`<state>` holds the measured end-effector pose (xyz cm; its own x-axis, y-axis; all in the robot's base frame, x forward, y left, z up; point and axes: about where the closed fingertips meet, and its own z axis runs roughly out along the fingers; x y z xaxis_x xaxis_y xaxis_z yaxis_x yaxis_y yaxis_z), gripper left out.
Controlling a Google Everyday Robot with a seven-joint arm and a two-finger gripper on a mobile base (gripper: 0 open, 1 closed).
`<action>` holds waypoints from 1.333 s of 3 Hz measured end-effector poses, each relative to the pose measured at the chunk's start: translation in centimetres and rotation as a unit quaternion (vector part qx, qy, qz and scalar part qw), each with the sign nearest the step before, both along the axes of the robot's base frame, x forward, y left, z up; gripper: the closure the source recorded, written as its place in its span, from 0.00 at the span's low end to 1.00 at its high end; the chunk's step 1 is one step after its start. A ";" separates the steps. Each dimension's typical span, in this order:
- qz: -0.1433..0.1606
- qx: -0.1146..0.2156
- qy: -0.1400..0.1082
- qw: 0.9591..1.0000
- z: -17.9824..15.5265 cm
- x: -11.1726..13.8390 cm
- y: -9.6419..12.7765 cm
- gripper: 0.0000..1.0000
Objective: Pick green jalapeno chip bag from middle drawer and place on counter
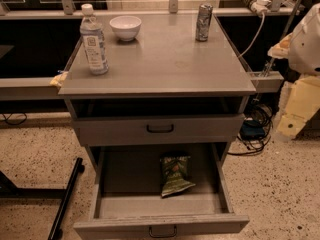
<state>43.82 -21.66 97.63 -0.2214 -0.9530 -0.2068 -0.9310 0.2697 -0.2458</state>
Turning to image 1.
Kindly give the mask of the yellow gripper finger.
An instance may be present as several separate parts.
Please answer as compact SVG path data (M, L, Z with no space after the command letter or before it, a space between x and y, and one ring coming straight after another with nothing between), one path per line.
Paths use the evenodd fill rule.
M292 34L286 35L268 50L268 55L275 59L287 59L289 56Z

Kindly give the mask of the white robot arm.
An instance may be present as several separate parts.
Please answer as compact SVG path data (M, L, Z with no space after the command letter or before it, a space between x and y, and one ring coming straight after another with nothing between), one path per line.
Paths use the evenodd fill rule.
M320 3L315 4L294 30L272 46L268 55L287 59L289 67L305 75L320 75Z

